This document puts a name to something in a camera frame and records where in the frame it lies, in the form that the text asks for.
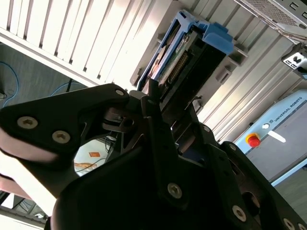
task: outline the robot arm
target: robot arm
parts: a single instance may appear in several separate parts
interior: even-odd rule
[[[191,106],[171,131],[151,87],[149,96],[128,95],[107,84],[5,107],[0,173],[51,216],[52,230],[306,228],[235,144],[217,144]],[[118,133],[117,157],[78,178],[78,148],[110,132]]]

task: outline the cable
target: cable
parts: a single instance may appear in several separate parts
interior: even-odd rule
[[[81,83],[78,83],[78,82],[72,82],[71,84],[82,85]],[[63,84],[63,85],[61,85],[61,86],[59,86],[59,87],[50,95],[50,97],[53,96],[57,91],[59,91],[60,89],[62,89],[63,87],[65,87],[65,86],[67,86],[67,85],[69,85],[69,82],[68,82],[68,83],[65,83],[65,84]]]
[[[17,93],[18,93],[18,91],[19,91],[19,79],[18,79],[18,76],[17,76],[16,72],[14,71],[14,69],[13,69],[9,64],[7,64],[7,63],[5,63],[5,62],[3,62],[3,61],[0,61],[0,64],[3,64],[3,65],[5,65],[5,66],[7,66],[8,68],[10,68],[10,70],[12,71],[13,75],[14,75],[15,78],[16,78],[16,83],[17,83],[16,92],[14,93],[13,96],[9,97],[9,98],[5,101],[5,103],[3,104],[3,108],[4,108],[4,107],[6,106],[6,104],[7,104],[7,102],[9,102],[11,99],[13,99],[13,98],[17,95]]]
[[[69,90],[71,90],[71,84],[72,84],[72,79],[70,78],[69,82],[68,82],[68,86],[67,86],[66,92],[69,92]]]
[[[21,204],[21,202],[23,202],[25,199],[22,198],[21,201],[19,201],[14,207],[12,207],[12,209],[15,209],[17,206],[19,206]]]
[[[91,164],[90,166],[87,166],[87,167],[84,168],[84,169],[80,169],[80,170],[76,171],[76,173],[81,172],[81,171],[83,171],[83,170],[86,170],[86,169],[92,167],[92,166],[93,166],[94,164],[96,164],[97,162],[100,162],[101,160],[105,160],[105,159],[106,159],[106,158],[100,158],[99,160],[97,160],[96,162],[94,162],[93,164]]]

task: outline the white metal panel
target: white metal panel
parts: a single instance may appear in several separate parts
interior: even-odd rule
[[[101,22],[104,18],[109,1],[91,1],[90,10],[87,12],[84,25],[81,28],[76,48],[72,56],[72,65],[82,70],[92,50]]]
[[[49,0],[33,0],[27,41],[35,46],[39,46],[43,34],[48,5]]]
[[[10,11],[10,0],[1,0],[0,6],[0,27],[7,28]]]
[[[129,3],[130,0],[114,0],[107,18],[101,24],[93,49],[86,63],[86,73],[89,77],[98,76],[119,26],[124,20],[123,17]]]
[[[129,79],[159,25],[175,16],[175,10],[166,15],[175,8],[171,2],[3,0],[0,41],[87,86],[117,78],[130,88]]]
[[[24,37],[25,27],[26,27],[27,18],[28,18],[29,6],[30,6],[30,0],[22,0],[18,28],[17,28],[18,30],[17,35],[21,38]]]
[[[171,0],[155,1],[152,5],[152,10],[146,12],[148,16],[145,15],[142,18],[140,27],[134,35],[134,38],[131,41],[127,41],[127,44],[129,44],[127,45],[128,49],[121,49],[108,76],[115,84],[122,85],[126,89],[131,89],[130,78],[128,79],[124,76],[133,75],[135,67],[140,62],[171,2]]]
[[[17,34],[17,31],[18,31],[18,24],[19,24],[22,2],[23,0],[14,0],[13,2],[10,32],[15,35]]]
[[[72,53],[76,46],[76,42],[77,42],[77,39],[80,33],[80,29],[83,24],[83,19],[86,14],[86,10],[88,6],[89,6],[89,0],[82,0],[77,17],[76,17],[76,21],[74,22],[74,25],[73,25],[73,29],[71,32],[71,36],[70,36],[70,40],[68,42],[67,48],[65,49],[65,46],[63,46],[62,48],[63,50],[59,50],[59,52],[64,53],[64,60],[67,62],[70,62],[71,60]],[[63,34],[66,34],[66,33],[69,34],[69,31],[63,31]]]
[[[133,31],[133,22],[137,21],[137,17],[145,13],[145,9],[148,9],[150,5],[150,1],[142,1],[142,0],[135,0],[130,13],[127,15],[125,21],[123,22],[122,26],[119,28],[118,33],[113,41],[112,47],[109,50],[109,53],[104,61],[104,64],[100,70],[100,80],[106,79],[109,75],[113,64],[118,56],[118,53],[122,49],[122,46],[125,42],[125,39],[129,37],[129,31]]]
[[[59,36],[64,23],[64,18],[69,0],[53,0],[47,19],[46,30],[43,40],[43,50],[54,54]]]
[[[84,12],[87,8],[87,1],[82,1],[82,4],[84,5]],[[67,46],[69,44],[72,30],[74,28],[74,25],[77,23],[77,15],[79,10],[81,10],[81,0],[72,0],[71,4],[68,6],[68,14],[66,17],[66,21],[64,24],[62,36],[59,42],[58,47],[58,58],[64,59],[64,56],[66,54]]]

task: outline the black plastic part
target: black plastic part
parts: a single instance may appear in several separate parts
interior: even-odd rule
[[[123,108],[128,101],[129,95],[122,88],[106,84],[5,107],[0,110],[0,148],[50,168],[68,168],[81,145],[110,132],[102,127],[110,105]],[[19,127],[17,120],[22,116],[35,118],[37,127]],[[70,141],[55,142],[52,134],[57,130],[69,133]]]
[[[189,54],[189,62],[161,102],[163,119],[170,126],[182,118],[185,109],[225,57],[223,52],[206,43],[202,48],[191,46]]]

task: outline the orange sticker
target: orange sticker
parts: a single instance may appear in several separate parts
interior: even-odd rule
[[[100,153],[99,152],[90,152],[90,156],[91,157],[100,157]]]

